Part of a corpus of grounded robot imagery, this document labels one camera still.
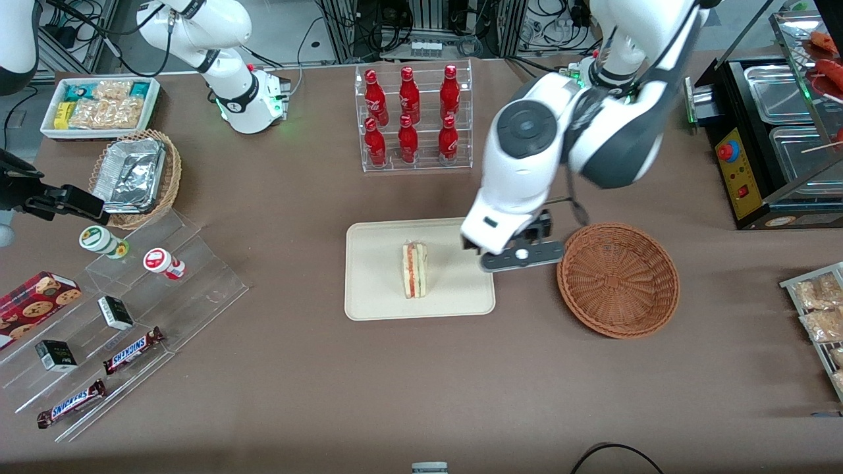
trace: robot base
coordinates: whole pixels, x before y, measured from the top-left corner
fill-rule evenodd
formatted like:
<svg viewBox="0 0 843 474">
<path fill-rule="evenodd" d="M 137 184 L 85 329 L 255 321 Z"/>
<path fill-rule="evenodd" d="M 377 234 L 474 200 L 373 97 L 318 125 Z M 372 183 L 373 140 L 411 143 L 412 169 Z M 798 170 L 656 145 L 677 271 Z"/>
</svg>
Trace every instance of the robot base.
<svg viewBox="0 0 843 474">
<path fill-rule="evenodd" d="M 264 71 L 253 71 L 252 74 L 258 79 L 258 92 L 244 111 L 233 113 L 217 101 L 223 119 L 240 133 L 262 132 L 277 121 L 287 119 L 290 82 L 285 79 L 282 83 L 278 76 Z"/>
</svg>

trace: brown wicker basket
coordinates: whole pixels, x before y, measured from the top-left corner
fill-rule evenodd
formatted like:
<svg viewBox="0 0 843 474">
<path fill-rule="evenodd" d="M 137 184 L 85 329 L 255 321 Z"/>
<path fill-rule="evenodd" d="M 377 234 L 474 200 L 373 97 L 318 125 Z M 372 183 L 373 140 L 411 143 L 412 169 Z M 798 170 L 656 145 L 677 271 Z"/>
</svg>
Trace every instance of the brown wicker basket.
<svg viewBox="0 0 843 474">
<path fill-rule="evenodd" d="M 134 230 L 147 222 L 151 218 L 161 213 L 166 213 L 175 201 L 176 195 L 179 193 L 179 180 L 181 179 L 181 157 L 179 150 L 175 148 L 173 142 L 161 132 L 155 130 L 143 130 L 141 132 L 134 132 L 124 137 L 117 138 L 117 141 L 129 142 L 131 140 L 141 140 L 144 138 L 155 138 L 161 140 L 167 145 L 167 156 L 164 158 L 164 171 L 161 175 L 161 184 L 158 187 L 158 203 L 155 204 L 153 210 L 145 214 L 112 214 L 109 218 L 108 225 L 117 227 L 118 229 Z M 94 172 L 88 181 L 88 191 L 94 190 L 97 177 L 99 176 L 99 168 L 103 164 L 105 157 L 105 150 L 99 154 L 97 164 L 94 166 Z"/>
<path fill-rule="evenodd" d="M 667 251 L 624 224 L 594 224 L 574 233 L 556 282 L 583 324 L 618 339 L 653 334 L 679 303 L 679 275 Z"/>
</svg>

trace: red bottle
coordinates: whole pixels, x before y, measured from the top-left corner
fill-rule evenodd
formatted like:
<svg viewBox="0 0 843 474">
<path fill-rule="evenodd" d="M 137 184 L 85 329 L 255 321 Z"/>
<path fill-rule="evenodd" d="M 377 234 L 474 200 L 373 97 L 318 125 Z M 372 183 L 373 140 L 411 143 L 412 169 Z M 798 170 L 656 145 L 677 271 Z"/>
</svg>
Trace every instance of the red bottle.
<svg viewBox="0 0 843 474">
<path fill-rule="evenodd" d="M 459 134 L 454 129 L 454 116 L 446 116 L 443 129 L 439 131 L 439 163 L 450 166 L 457 161 L 457 140 Z"/>
<path fill-rule="evenodd" d="M 369 69 L 364 77 L 366 78 L 366 108 L 369 115 L 378 121 L 378 125 L 386 127 L 389 123 L 389 112 L 386 111 L 384 88 L 378 84 L 378 74 Z"/>
<path fill-rule="evenodd" d="M 401 146 L 401 159 L 404 163 L 414 164 L 419 156 L 419 135 L 413 127 L 413 120 L 409 114 L 401 116 L 398 143 Z"/>
<path fill-rule="evenodd" d="M 375 168 L 383 168 L 386 166 L 386 142 L 384 135 L 378 130 L 378 124 L 372 117 L 366 117 L 363 123 L 366 127 L 366 135 L 363 136 L 363 141 L 366 142 L 366 151 L 369 159 L 372 161 L 372 166 Z"/>
<path fill-rule="evenodd" d="M 398 91 L 401 99 L 401 113 L 407 114 L 417 124 L 422 118 L 422 105 L 419 100 L 419 86 L 413 79 L 413 68 L 401 68 L 401 89 Z"/>
<path fill-rule="evenodd" d="M 459 83 L 457 82 L 457 67 L 453 64 L 445 66 L 445 80 L 439 90 L 439 115 L 444 120 L 448 114 L 457 116 L 459 112 Z"/>
</svg>

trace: beige tray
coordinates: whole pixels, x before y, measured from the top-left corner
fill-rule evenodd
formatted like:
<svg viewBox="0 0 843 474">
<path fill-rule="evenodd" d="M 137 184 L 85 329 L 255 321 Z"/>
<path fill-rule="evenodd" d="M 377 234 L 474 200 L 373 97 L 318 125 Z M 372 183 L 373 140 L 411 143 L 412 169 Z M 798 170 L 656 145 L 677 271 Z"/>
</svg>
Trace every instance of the beige tray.
<svg viewBox="0 0 843 474">
<path fill-rule="evenodd" d="M 353 320 L 393 320 L 485 315 L 495 309 L 491 273 L 463 250 L 462 218 L 354 224 L 346 233 L 346 315 Z M 427 296 L 404 297 L 401 248 L 427 244 Z"/>
</svg>

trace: acrylic bottle rack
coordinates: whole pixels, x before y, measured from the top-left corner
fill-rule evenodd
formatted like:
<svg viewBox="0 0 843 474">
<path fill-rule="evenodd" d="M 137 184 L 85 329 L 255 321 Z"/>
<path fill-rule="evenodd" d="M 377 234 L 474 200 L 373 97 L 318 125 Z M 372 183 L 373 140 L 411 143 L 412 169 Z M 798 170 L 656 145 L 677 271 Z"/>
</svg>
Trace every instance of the acrylic bottle rack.
<svg viewBox="0 0 843 474">
<path fill-rule="evenodd" d="M 149 375 L 175 356 L 199 331 L 247 290 L 232 269 L 205 244 L 199 229 L 175 210 L 144 224 L 126 237 L 131 246 L 121 260 L 100 256 L 74 279 L 83 296 L 30 331 L 24 340 L 0 352 L 3 404 L 32 420 L 38 413 L 102 379 L 105 399 L 91 401 L 49 428 L 56 442 L 72 441 Z M 142 259 L 163 247 L 186 264 L 179 280 L 147 272 Z M 117 331 L 105 324 L 97 300 L 104 295 L 122 299 L 134 326 Z M 166 339 L 112 375 L 103 361 L 158 326 Z M 44 369 L 35 344 L 42 339 L 67 342 L 78 367 L 62 374 Z"/>
<path fill-rule="evenodd" d="M 459 134 L 457 142 L 456 162 L 450 166 L 439 163 L 439 131 L 442 130 L 442 117 L 439 115 L 439 89 L 444 80 L 445 66 L 454 64 L 457 67 L 457 82 L 459 83 L 459 112 L 455 117 L 454 128 Z M 399 118 L 401 107 L 398 91 L 401 87 L 400 70 L 389 63 L 368 64 L 358 66 L 355 72 L 355 103 L 357 104 L 357 134 L 360 136 L 360 156 L 365 172 L 389 171 L 449 171 L 471 168 L 474 163 L 473 144 L 473 116 L 472 116 L 472 77 L 471 62 L 469 61 L 433 61 L 410 62 L 413 75 L 419 87 L 421 98 L 421 120 L 415 125 L 419 137 L 418 160 L 414 164 L 406 164 L 401 160 L 398 144 Z M 389 123 L 380 127 L 386 140 L 387 164 L 383 168 L 375 168 L 368 157 L 366 143 L 363 136 L 366 133 L 363 121 L 368 117 L 366 108 L 366 81 L 363 74 L 373 69 L 378 74 L 378 82 L 386 94 L 386 109 L 389 112 Z"/>
</svg>

